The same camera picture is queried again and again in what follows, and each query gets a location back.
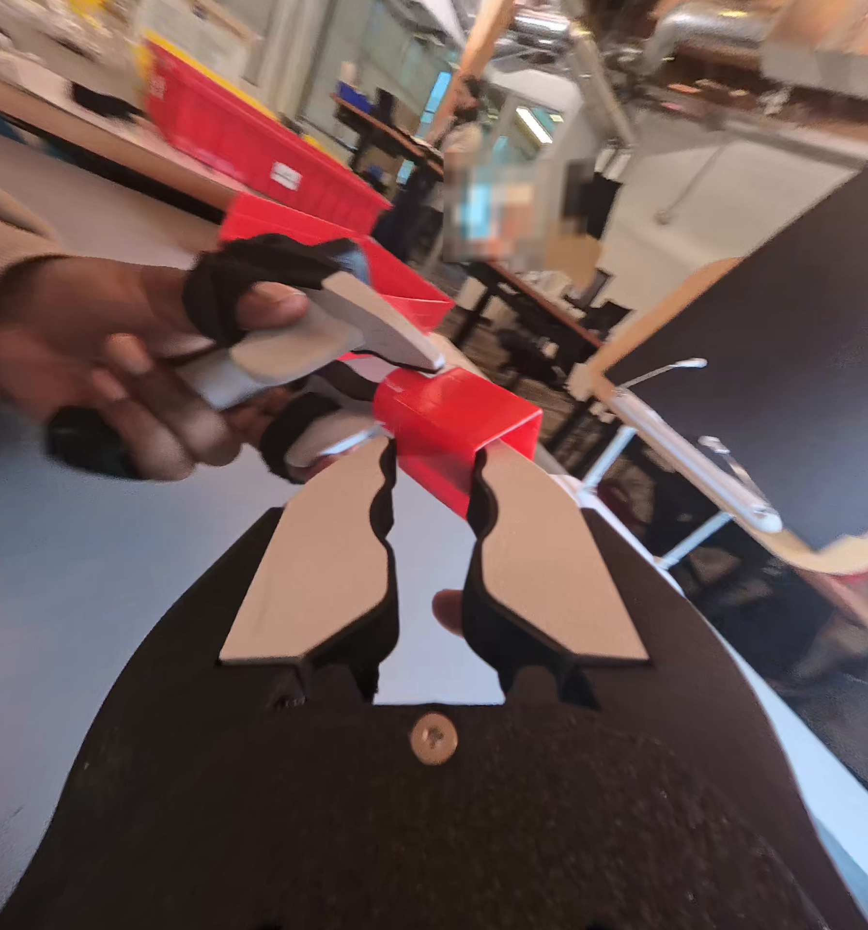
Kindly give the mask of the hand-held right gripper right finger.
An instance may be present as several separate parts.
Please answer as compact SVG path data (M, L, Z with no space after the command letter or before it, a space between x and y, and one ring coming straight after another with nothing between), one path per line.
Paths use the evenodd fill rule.
M647 663L576 500L504 442L480 449L466 519L475 544L465 640L487 663Z

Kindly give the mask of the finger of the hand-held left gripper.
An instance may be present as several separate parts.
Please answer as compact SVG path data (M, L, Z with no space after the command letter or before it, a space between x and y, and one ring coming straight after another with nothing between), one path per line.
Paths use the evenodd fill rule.
M310 298L330 316L358 330L358 342L349 352L373 355L426 375L435 375L445 366L434 341L351 273L326 276L320 287L310 289Z

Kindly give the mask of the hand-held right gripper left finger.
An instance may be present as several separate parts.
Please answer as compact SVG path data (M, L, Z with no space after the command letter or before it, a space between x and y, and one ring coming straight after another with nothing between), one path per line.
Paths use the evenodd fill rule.
M365 442L282 511L219 661L378 665L399 636L392 491L396 445Z

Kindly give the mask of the red plastic block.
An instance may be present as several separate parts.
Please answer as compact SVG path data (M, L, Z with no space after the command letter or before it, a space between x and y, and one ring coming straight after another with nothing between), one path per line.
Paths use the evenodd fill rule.
M543 410L463 367L432 376L396 368L377 386L376 422L402 470L464 518L477 454L495 441L533 459Z

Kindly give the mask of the black object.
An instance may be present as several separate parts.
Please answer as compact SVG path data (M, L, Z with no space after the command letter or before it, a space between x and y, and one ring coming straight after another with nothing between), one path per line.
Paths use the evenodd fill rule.
M134 123L146 117L138 106L114 95L100 93L77 82L68 83L70 99L84 110L99 117L126 123Z

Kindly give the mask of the person's right hand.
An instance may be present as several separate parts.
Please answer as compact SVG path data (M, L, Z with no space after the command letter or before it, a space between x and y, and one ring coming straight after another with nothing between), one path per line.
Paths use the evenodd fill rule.
M463 590L443 589L438 591L431 603L435 620L447 632L463 638Z

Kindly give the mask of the person's left hand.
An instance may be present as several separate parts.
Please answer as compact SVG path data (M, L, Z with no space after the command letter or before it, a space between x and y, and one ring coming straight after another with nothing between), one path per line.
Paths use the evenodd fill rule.
M264 391L217 411L174 368L214 345L182 303L186 274L85 257L41 257L0 275L0 401L41 424L86 407L122 438L138 476L187 478L256 447L292 400Z

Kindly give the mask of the low red plastic bin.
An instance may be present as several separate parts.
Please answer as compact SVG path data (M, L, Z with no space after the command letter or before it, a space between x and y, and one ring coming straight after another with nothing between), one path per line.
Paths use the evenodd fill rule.
M363 251L371 286L425 333L434 331L453 299L385 250L368 233L314 217L265 197L243 192L231 203L219 227L219 242L279 233L306 246L347 238Z

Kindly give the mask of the white metal rod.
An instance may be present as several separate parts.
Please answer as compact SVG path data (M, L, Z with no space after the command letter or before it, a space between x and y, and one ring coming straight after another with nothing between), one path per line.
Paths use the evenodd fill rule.
M656 556L653 563L658 569L667 572L678 565L687 555L714 536L719 529L731 521L729 512L718 511L709 517L702 525L673 546L667 553Z
M610 424L611 434L607 436L605 442L599 441L595 447L590 449L578 465L578 471L581 475L580 490L578 493L578 502L581 507L589 507L598 497L598 488L603 481L606 473L610 471L616 459L626 450L628 445L637 435L636 429L624 423Z

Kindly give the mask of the long wooden desk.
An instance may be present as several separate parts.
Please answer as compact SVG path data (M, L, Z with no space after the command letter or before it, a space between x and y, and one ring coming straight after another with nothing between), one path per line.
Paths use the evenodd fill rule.
M468 276L477 280L484 286L474 308L467 312L466 319L456 336L454 345L460 348L472 331L479 325L489 301L496 296L523 300L528 306L541 313L544 318L551 319L557 326L562 326L584 343L588 343L596 352L604 345L599 336L580 326L566 311L558 308L548 297L540 293L533 285L526 282L521 276L510 272L505 266L496 262L468 262L465 263Z

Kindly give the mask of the large red plastic bin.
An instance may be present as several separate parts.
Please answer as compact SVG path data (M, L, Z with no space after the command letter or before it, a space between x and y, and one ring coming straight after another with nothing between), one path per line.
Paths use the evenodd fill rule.
M145 103L175 149L277 203L359 233L390 208L335 158L164 52L149 55Z

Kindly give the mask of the yellow plastic bin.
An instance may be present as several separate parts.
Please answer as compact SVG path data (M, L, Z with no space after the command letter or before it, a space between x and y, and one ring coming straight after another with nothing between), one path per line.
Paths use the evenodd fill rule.
M144 54L144 58L147 59L147 62L149 62L149 58L147 58L148 55L152 55L157 52L164 52L171 59L182 62L184 68L192 69L199 75L204 76L207 80L218 85L237 99L241 99L246 105L260 112L266 118L272 120L275 123L279 122L279 117L275 112L268 109L263 103L257 99L254 99L253 96L242 90L238 84L231 82L227 78L220 76L218 73L206 67L196 58L184 52L183 49L165 39L156 31L142 30L140 32L140 42L143 46L149 49L149 52Z

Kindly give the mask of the black board with wooden rim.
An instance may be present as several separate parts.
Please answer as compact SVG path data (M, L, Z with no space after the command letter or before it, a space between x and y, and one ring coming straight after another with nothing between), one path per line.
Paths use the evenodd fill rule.
M868 164L626 325L591 359L592 390L605 404L691 357L707 366L633 391L686 440L717 438L784 527L742 528L804 570L868 574Z

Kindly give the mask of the wooden table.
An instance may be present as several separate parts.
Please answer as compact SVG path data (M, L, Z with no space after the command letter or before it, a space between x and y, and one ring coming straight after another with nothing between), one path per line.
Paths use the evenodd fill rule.
M221 221L246 191L175 149L147 119L114 119L81 106L68 79L28 60L0 61L0 116L75 166L210 222Z

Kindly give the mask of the white metal bracket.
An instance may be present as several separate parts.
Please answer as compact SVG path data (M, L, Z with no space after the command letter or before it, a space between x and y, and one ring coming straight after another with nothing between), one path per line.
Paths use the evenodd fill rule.
M748 530L778 534L783 530L780 514L753 483L749 474L717 438L708 436L704 447L686 440L633 389L641 383L679 369L702 369L707 360L691 357L661 366L614 387L605 402L608 409L660 458L682 473L700 492Z

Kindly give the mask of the wooden desk black frame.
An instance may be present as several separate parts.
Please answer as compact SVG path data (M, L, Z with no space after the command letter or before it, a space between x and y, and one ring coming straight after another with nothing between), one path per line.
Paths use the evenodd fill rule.
M353 173L358 173L362 158L370 150L377 149L384 155L408 160L417 168L427 170L436 180L443 179L443 158L439 150L359 109L338 94L332 94L331 99L335 104L335 120L357 134L356 146L347 162Z

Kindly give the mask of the silver ventilation duct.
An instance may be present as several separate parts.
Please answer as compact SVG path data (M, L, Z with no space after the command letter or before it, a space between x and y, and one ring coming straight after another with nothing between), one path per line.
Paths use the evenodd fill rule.
M651 74L684 50L724 59L753 58L778 14L778 7L754 2L678 2L656 17L640 61Z
M609 146L632 151L637 136L617 98L603 61L603 55L590 29L572 19L567 29L566 64L576 84L589 122Z

